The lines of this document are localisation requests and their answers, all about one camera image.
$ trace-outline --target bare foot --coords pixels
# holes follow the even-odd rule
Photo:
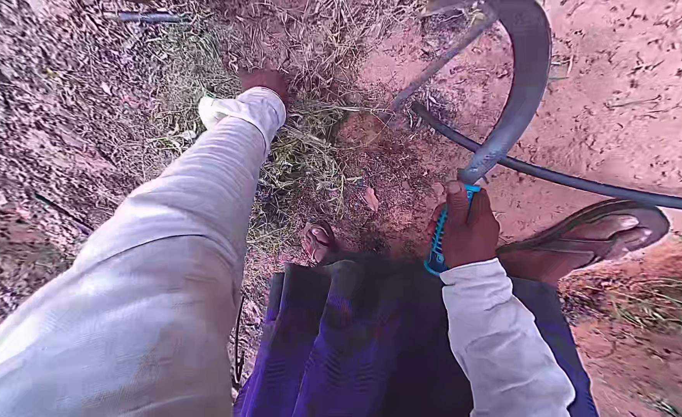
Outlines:
[[[302,249],[315,263],[323,261],[328,252],[338,251],[338,243],[333,230],[325,222],[307,223],[300,236],[300,242]]]
[[[605,259],[618,259],[642,247],[651,234],[650,229],[636,227],[639,221],[629,214],[612,214],[593,223],[577,225],[562,237],[586,241],[614,241]],[[588,264],[593,258],[588,253],[570,253],[538,249],[506,251],[498,254],[503,268],[511,277],[542,281],[557,286],[560,278]]]

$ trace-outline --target blue garment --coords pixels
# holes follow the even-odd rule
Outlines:
[[[259,354],[234,414],[469,415],[470,383],[449,346],[441,281],[420,263],[331,257],[273,277]],[[575,386],[570,414],[596,416],[556,290],[513,278],[513,293]]]

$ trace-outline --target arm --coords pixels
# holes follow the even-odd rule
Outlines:
[[[469,211],[466,193],[450,185],[447,203],[442,249],[456,267],[441,273],[443,298],[472,416],[567,416],[574,389],[495,258],[499,226],[487,193],[475,193]]]
[[[205,114],[219,120],[3,322],[0,415],[230,414],[245,234],[285,110],[252,88]]]

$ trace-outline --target sandal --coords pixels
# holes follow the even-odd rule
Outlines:
[[[328,243],[321,242],[313,234],[313,229],[322,229],[323,232],[328,236]],[[325,220],[311,219],[309,222],[305,223],[305,227],[302,229],[301,238],[308,239],[309,250],[305,247],[305,252],[310,256],[310,260],[315,263],[320,263],[322,260],[317,260],[315,258],[315,252],[319,249],[327,249],[328,252],[338,251],[338,242],[336,242],[336,235],[333,234],[333,229],[330,227]]]
[[[606,200],[585,207],[544,232],[540,232],[525,241],[500,246],[496,253],[501,255],[519,250],[537,250],[592,254],[592,259],[577,269],[586,268],[597,262],[604,261],[606,255],[612,252],[618,240],[614,237],[607,240],[574,239],[565,238],[562,235],[578,225],[593,223],[605,216],[616,214],[631,215],[639,221],[639,224],[635,227],[650,231],[650,234],[643,241],[634,246],[627,246],[626,249],[628,251],[637,251],[652,245],[665,236],[670,229],[668,218],[659,208],[653,205],[644,205],[631,200]]]

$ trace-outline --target curved pipe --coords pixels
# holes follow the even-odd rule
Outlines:
[[[513,81],[495,128],[457,177],[475,184],[508,154],[539,108],[547,87],[552,31],[534,0],[489,0],[488,5],[511,37]]]
[[[460,134],[456,130],[442,123],[426,110],[426,107],[419,102],[414,102],[411,109],[416,112],[422,119],[424,119],[432,128],[436,129],[440,134],[451,139],[460,146],[477,153],[479,149],[484,147],[474,140]],[[551,181],[568,187],[577,188],[586,192],[602,194],[609,197],[621,198],[624,200],[634,200],[648,205],[659,205],[661,207],[669,207],[671,209],[682,210],[682,197],[674,197],[665,194],[657,194],[651,192],[642,192],[632,190],[630,188],[616,187],[614,185],[607,185],[597,183],[596,181],[584,180],[571,175],[561,174],[559,172],[551,171],[547,168],[534,166],[530,163],[525,163],[510,156],[503,156],[498,160],[498,164],[518,172],[523,172],[542,180]]]

